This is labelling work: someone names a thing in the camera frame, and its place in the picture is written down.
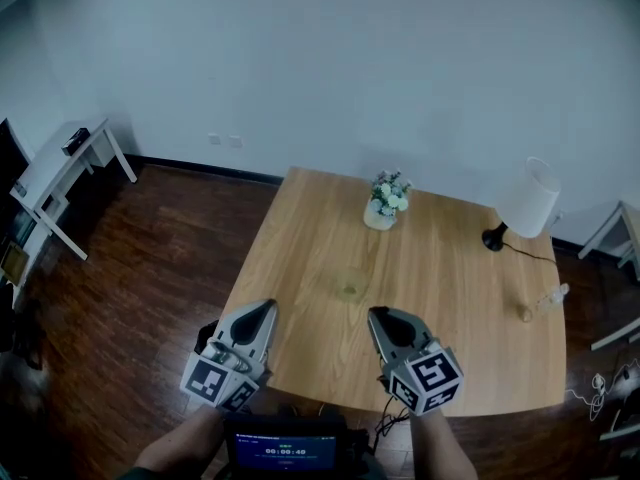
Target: table lamp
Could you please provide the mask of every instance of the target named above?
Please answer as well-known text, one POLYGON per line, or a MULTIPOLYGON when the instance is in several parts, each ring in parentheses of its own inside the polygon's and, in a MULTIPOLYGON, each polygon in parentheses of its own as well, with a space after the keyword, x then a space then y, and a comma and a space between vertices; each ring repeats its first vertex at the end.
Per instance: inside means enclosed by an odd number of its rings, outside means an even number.
POLYGON ((482 233, 484 245, 492 251, 501 250, 502 237, 509 228, 524 238, 538 236, 559 194, 560 181, 551 167, 539 158, 529 157, 518 180, 496 205, 502 223, 482 233))

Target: black lamp base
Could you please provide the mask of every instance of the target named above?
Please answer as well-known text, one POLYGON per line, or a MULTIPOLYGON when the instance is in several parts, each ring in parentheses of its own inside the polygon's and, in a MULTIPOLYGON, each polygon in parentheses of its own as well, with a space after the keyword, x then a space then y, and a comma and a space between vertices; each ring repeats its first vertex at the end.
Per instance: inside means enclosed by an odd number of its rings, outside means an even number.
POLYGON ((504 222, 501 222, 496 229, 487 229, 482 233, 482 243, 484 243, 487 249, 494 252, 500 251, 504 246, 502 237, 507 229, 509 229, 509 227, 504 222))

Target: baseboard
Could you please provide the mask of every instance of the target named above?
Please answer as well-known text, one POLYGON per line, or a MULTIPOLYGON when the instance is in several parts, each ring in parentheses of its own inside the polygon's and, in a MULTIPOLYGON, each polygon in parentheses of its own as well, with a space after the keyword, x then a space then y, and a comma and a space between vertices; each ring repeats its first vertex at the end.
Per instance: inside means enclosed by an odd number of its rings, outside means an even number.
POLYGON ((173 167, 174 169, 184 169, 186 171, 205 172, 207 174, 215 174, 216 176, 226 176, 227 178, 237 178, 246 181, 254 181, 256 183, 266 183, 267 185, 280 186, 283 178, 280 176, 271 176, 270 174, 261 174, 250 171, 240 171, 238 169, 228 169, 226 167, 218 167, 216 165, 196 164, 193 162, 182 162, 180 160, 168 160, 166 158, 154 158, 150 156, 125 155, 127 160, 133 165, 150 164, 161 165, 163 167, 173 167))
MULTIPOLYGON (((566 240, 560 240, 559 238, 551 238, 551 244, 553 245, 554 249, 558 249, 564 252, 574 253, 576 255, 584 247, 584 245, 574 244, 573 242, 567 242, 566 240)), ((600 261, 610 261, 613 263, 618 263, 618 261, 620 261, 620 258, 616 256, 612 256, 611 254, 607 254, 606 252, 596 251, 595 249, 593 249, 589 254, 587 254, 586 257, 592 258, 592 259, 598 259, 600 261)))

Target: wall outlet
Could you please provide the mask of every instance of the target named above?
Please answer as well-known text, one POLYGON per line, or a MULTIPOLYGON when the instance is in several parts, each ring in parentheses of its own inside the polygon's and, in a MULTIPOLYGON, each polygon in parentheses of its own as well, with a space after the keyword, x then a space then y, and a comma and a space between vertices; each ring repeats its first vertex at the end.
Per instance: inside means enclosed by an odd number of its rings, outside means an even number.
POLYGON ((237 135, 229 135, 229 146, 237 149, 244 147, 242 137, 238 137, 237 135))

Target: wooden floor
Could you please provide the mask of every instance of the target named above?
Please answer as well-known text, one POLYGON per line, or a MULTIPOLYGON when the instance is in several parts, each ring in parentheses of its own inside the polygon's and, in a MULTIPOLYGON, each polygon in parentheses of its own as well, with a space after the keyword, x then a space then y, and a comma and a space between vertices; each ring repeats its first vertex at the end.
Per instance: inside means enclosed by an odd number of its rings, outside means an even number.
MULTIPOLYGON (((52 387, 48 427, 70 450, 78 478, 114 478, 194 405, 178 383, 198 329, 220 314, 277 187, 161 167, 138 167, 132 185, 116 168, 83 175, 63 227, 89 254, 82 262, 56 238, 28 292, 44 307, 52 387)), ((592 396, 640 347, 598 352, 589 344, 640 316, 640 289, 606 261, 557 251, 565 304, 567 383, 592 396)), ((599 444, 613 403, 595 423, 568 395, 564 405, 505 416, 451 419, 480 478, 589 478, 612 471, 636 438, 599 444)), ((302 403, 307 410, 317 407, 302 403)), ((346 413, 373 429, 379 415, 346 413)), ((392 477, 412 477, 408 425, 381 441, 392 477)), ((220 466, 223 453, 210 472, 220 466)))

